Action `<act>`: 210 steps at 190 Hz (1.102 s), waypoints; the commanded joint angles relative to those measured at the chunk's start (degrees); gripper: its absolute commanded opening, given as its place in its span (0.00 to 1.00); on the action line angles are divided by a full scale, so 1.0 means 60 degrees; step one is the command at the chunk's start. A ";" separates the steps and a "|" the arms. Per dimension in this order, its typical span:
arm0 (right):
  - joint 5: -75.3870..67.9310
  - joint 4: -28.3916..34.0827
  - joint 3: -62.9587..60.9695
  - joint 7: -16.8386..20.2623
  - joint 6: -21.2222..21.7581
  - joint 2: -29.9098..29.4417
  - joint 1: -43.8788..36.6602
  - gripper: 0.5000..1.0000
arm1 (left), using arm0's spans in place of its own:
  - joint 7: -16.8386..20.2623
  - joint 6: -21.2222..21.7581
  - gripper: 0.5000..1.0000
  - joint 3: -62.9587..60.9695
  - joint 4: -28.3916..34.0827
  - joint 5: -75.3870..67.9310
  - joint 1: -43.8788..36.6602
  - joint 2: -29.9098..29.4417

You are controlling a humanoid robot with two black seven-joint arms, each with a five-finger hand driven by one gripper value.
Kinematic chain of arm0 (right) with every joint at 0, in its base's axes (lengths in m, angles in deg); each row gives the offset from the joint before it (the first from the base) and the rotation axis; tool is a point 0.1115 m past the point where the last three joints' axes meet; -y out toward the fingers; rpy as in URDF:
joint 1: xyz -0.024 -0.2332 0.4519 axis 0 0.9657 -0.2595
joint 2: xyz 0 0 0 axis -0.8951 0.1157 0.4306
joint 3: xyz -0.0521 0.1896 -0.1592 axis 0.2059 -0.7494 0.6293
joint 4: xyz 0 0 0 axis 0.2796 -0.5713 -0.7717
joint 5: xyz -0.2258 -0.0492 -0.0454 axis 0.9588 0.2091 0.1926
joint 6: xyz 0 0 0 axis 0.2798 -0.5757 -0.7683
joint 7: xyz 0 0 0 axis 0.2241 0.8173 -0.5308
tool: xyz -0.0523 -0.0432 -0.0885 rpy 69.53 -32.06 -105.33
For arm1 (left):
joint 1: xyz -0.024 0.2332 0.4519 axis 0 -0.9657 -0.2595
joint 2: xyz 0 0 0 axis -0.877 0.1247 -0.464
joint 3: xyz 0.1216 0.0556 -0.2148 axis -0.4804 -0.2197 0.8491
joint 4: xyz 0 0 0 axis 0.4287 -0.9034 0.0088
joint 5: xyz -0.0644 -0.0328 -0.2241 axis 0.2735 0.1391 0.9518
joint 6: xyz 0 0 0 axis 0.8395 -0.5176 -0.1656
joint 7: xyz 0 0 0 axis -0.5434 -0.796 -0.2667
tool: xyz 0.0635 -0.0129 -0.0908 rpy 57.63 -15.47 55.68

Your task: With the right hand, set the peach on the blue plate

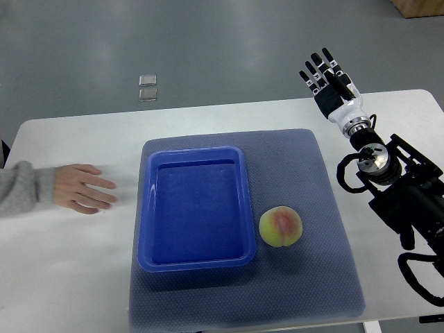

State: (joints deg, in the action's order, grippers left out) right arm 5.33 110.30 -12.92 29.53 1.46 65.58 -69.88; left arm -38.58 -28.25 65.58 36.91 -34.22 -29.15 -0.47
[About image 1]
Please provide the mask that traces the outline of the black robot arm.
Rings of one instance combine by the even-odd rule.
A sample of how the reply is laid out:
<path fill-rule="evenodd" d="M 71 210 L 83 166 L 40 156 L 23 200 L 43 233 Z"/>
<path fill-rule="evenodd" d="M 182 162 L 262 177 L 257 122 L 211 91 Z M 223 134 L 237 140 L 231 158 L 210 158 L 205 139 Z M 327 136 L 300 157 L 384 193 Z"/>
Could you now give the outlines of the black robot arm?
<path fill-rule="evenodd" d="M 399 234 L 406 250 L 418 232 L 437 254 L 443 254 L 443 171 L 396 134 L 384 143 L 367 124 L 353 126 L 356 150 L 336 169 L 340 186 L 351 194 L 369 191 L 370 208 Z"/>

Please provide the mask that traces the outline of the person's bare hand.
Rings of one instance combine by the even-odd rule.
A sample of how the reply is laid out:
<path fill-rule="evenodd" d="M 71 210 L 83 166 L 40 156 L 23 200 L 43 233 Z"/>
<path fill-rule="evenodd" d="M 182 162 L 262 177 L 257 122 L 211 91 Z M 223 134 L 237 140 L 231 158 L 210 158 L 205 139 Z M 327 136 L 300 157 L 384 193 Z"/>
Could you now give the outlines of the person's bare hand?
<path fill-rule="evenodd" d="M 101 170 L 90 164 L 70 164 L 55 169 L 53 203 L 81 214 L 108 210 L 117 198 L 105 190 L 116 185 L 100 177 Z"/>

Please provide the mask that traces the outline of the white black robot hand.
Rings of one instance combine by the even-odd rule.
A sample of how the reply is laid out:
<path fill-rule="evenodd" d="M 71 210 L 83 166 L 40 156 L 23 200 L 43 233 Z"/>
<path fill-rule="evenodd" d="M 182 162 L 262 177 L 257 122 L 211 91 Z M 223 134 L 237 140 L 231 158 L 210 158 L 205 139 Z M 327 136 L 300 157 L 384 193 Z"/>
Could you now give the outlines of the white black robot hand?
<path fill-rule="evenodd" d="M 322 49 L 320 55 L 311 54 L 305 66 L 299 74 L 312 92 L 318 109 L 345 137 L 370 127 L 370 117 L 363 111 L 359 90 L 328 49 Z"/>

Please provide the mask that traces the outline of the grey sweater forearm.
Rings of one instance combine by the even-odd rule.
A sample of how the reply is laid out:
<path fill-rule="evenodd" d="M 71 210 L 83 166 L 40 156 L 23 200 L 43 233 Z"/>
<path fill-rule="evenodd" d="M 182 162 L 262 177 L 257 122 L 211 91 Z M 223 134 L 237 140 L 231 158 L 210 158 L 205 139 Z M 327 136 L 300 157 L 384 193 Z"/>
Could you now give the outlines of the grey sweater forearm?
<path fill-rule="evenodd" d="M 20 161 L 1 169 L 1 218 L 31 211 L 37 204 L 52 204 L 55 168 L 34 169 Z"/>

